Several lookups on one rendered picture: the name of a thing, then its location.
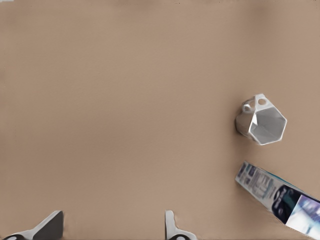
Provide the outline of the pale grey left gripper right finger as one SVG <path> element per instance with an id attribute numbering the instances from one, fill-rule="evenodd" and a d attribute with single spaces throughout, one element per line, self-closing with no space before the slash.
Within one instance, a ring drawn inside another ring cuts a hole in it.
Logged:
<path id="1" fill-rule="evenodd" d="M 172 210 L 165 211 L 165 240 L 198 240 L 197 236 L 176 226 Z"/>

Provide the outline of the blue and white toothpaste box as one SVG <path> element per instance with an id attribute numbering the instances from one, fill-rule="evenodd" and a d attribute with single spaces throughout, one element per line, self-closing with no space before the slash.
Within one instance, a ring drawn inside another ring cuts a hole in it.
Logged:
<path id="1" fill-rule="evenodd" d="M 247 161 L 235 181 L 285 226 L 320 240 L 320 199 Z"/>

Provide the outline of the white hexagonal cup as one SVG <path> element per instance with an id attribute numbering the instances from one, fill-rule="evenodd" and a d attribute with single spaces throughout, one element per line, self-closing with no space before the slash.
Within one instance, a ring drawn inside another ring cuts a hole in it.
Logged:
<path id="1" fill-rule="evenodd" d="M 262 93 L 244 101 L 235 117 L 236 130 L 260 146 L 282 140 L 287 119 Z"/>

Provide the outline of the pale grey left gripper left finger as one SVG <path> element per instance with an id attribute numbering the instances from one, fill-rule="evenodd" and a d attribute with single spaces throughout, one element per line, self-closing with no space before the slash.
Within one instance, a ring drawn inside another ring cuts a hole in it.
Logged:
<path id="1" fill-rule="evenodd" d="M 20 231 L 0 240 L 61 240 L 64 232 L 64 212 L 55 210 L 32 229 Z"/>

